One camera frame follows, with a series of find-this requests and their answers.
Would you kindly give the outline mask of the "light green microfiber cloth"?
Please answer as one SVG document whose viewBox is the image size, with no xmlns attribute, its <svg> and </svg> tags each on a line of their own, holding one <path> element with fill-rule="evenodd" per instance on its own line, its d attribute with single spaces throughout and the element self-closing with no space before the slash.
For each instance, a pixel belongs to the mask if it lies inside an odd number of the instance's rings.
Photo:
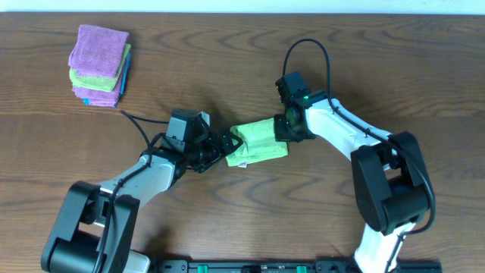
<svg viewBox="0 0 485 273">
<path fill-rule="evenodd" d="M 226 157 L 229 167 L 247 166 L 288 155 L 287 144 L 276 141 L 273 118 L 232 126 L 230 131 L 242 139 L 242 145 Z"/>
</svg>

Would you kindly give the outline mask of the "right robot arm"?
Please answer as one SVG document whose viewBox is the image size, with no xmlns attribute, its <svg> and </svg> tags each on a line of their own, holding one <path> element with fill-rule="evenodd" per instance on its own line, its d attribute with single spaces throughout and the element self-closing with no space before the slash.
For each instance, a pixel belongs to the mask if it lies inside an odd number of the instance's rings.
<svg viewBox="0 0 485 273">
<path fill-rule="evenodd" d="M 433 224 L 436 199 L 417 139 L 372 127 L 328 92 L 282 91 L 275 116 L 280 142 L 321 137 L 351 162 L 355 201 L 365 221 L 353 254 L 360 272 L 391 272 L 406 237 Z"/>
</svg>

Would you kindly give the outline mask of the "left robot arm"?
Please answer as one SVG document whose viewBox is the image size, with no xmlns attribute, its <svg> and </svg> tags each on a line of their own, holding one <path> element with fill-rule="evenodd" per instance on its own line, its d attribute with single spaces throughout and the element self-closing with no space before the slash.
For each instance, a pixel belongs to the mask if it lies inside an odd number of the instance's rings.
<svg viewBox="0 0 485 273">
<path fill-rule="evenodd" d="M 139 210 L 186 170 L 207 171 L 243 140 L 230 130 L 216 134 L 204 127 L 184 140 L 159 133 L 147 144 L 124 173 L 69 188 L 42 253 L 43 271 L 147 272 L 150 259 L 131 250 Z"/>
</svg>

